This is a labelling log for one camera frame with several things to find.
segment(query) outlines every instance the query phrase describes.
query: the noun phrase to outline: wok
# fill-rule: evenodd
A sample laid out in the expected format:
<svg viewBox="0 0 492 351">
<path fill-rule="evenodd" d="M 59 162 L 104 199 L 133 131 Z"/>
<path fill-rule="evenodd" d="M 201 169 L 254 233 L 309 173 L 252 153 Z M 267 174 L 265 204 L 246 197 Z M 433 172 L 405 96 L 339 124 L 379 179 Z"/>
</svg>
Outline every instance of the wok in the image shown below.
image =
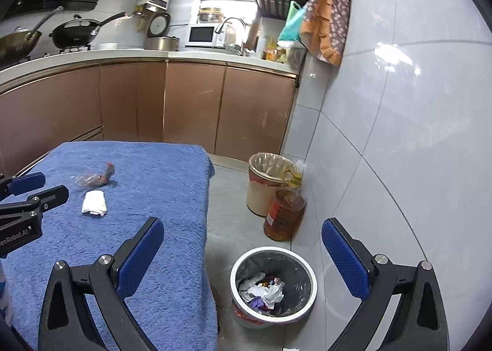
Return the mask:
<svg viewBox="0 0 492 351">
<path fill-rule="evenodd" d="M 102 22 L 95 19 L 82 18 L 75 14 L 73 20 L 58 25 L 50 33 L 55 46 L 60 49 L 87 46 L 94 40 L 99 33 L 99 29 L 115 19 L 126 16 L 125 12 L 110 16 Z"/>
<path fill-rule="evenodd" d="M 57 7 L 39 21 L 34 28 L 22 29 L 20 26 L 14 32 L 0 37 L 0 65 L 8 65 L 26 58 L 36 47 L 42 33 L 38 31 L 40 26 L 49 20 L 53 15 L 63 10 L 62 6 Z"/>
</svg>

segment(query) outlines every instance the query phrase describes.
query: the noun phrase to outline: wok handle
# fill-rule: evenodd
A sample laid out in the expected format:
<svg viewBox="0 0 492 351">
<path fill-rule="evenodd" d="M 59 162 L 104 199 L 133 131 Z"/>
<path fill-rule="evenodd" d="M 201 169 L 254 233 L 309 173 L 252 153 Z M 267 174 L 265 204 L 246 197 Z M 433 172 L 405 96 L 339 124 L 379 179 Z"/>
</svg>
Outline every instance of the wok handle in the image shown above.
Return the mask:
<svg viewBox="0 0 492 351">
<path fill-rule="evenodd" d="M 126 16 L 126 13 L 123 11 L 122 13 L 112 15 L 108 19 L 105 19 L 104 21 L 99 23 L 99 28 L 103 25 L 106 25 L 107 23 L 114 21 L 115 19 L 123 18 Z"/>
<path fill-rule="evenodd" d="M 60 11 L 63 11 L 63 6 L 58 6 L 56 7 L 53 11 L 51 11 L 48 15 L 45 16 L 45 18 L 41 19 L 38 24 L 33 28 L 33 30 L 29 31 L 28 34 L 26 35 L 26 39 L 29 40 L 30 38 L 33 37 L 33 35 L 36 33 L 36 31 L 41 27 L 42 24 L 44 24 L 47 20 L 49 20 L 53 15 L 59 13 Z"/>
</svg>

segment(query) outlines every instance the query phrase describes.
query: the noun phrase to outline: white microwave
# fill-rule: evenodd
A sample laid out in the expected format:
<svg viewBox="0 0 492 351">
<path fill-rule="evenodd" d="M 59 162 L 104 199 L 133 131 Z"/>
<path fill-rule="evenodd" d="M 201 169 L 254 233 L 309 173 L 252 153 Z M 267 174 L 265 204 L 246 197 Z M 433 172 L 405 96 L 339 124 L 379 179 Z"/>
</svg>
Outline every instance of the white microwave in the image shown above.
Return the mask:
<svg viewBox="0 0 492 351">
<path fill-rule="evenodd" d="M 186 47 L 224 48 L 224 43 L 236 43 L 236 30 L 226 23 L 221 33 L 215 33 L 221 24 L 190 24 Z"/>
</svg>

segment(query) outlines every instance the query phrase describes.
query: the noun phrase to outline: blue towel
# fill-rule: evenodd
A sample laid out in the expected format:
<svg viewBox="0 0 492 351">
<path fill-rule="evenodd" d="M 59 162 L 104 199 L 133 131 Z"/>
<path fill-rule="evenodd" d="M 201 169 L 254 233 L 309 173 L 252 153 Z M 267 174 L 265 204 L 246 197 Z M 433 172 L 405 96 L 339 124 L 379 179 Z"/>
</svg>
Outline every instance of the blue towel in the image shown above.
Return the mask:
<svg viewBox="0 0 492 351">
<path fill-rule="evenodd" d="M 75 177 L 114 163 L 115 186 L 102 188 L 104 217 L 81 214 L 85 190 Z M 65 205 L 43 218 L 43 237 L 10 253 L 3 262 L 13 298 L 13 325 L 38 347 L 41 305 L 53 264 L 92 264 L 114 253 L 149 217 L 164 222 L 164 242 L 134 296 L 126 304 L 159 350 L 213 351 L 217 315 L 205 272 L 208 180 L 213 165 L 198 146 L 166 143 L 73 142 L 53 150 L 34 171 L 44 189 L 65 185 Z M 4 202 L 25 200 L 10 196 Z M 88 302 L 106 347 L 117 349 L 93 296 Z"/>
</svg>

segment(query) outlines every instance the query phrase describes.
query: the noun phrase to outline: metal bolt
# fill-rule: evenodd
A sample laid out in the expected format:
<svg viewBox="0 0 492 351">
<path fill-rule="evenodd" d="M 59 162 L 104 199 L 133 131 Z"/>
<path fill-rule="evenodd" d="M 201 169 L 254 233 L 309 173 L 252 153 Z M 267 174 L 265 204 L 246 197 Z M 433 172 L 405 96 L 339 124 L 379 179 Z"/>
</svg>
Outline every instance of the metal bolt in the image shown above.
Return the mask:
<svg viewBox="0 0 492 351">
<path fill-rule="evenodd" d="M 377 263 L 379 263 L 381 265 L 386 265 L 388 263 L 388 257 L 386 257 L 385 255 L 382 255 L 382 254 L 376 255 L 375 260 Z"/>
<path fill-rule="evenodd" d="M 422 267 L 425 269 L 425 270 L 431 270 L 432 269 L 432 264 L 429 262 L 429 261 L 422 261 L 420 263 L 420 265 L 422 265 Z"/>
<path fill-rule="evenodd" d="M 62 270 L 63 268 L 65 268 L 65 262 L 64 261 L 58 261 L 55 264 L 55 269 L 56 270 Z"/>
<path fill-rule="evenodd" d="M 101 265 L 107 265 L 111 261 L 111 256 L 110 255 L 101 255 L 99 259 L 97 260 Z"/>
</svg>

